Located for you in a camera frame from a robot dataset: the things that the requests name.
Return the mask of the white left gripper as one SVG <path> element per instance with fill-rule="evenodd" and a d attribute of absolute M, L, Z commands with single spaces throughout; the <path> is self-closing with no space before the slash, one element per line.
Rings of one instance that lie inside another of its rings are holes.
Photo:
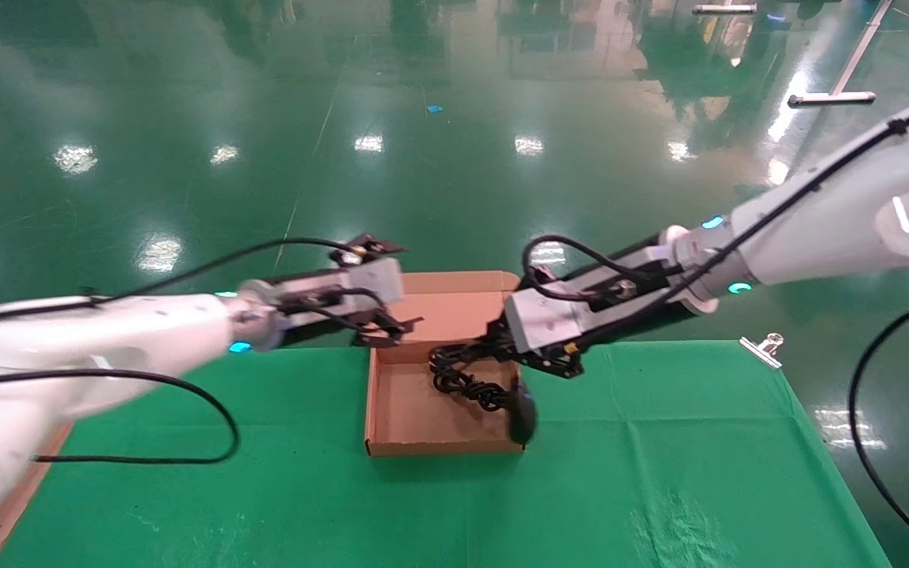
<path fill-rule="evenodd" d="M 267 279 L 264 330 L 291 332 L 327 321 L 356 331 L 355 346 L 399 346 L 404 335 L 423 321 L 422 317 L 399 320 L 389 310 L 404 298 L 404 285 L 399 262 L 382 258 L 402 252 L 406 248 L 392 241 L 360 234 L 329 254 L 336 266 L 347 267 Z"/>

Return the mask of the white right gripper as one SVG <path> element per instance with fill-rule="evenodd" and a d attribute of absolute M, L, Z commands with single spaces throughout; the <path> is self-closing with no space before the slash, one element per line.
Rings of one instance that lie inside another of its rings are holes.
<path fill-rule="evenodd" d="M 574 379 L 592 346 L 692 317 L 686 273 L 671 242 L 636 242 L 563 277 L 529 266 L 489 324 L 489 351 L 529 353 L 530 369 Z"/>

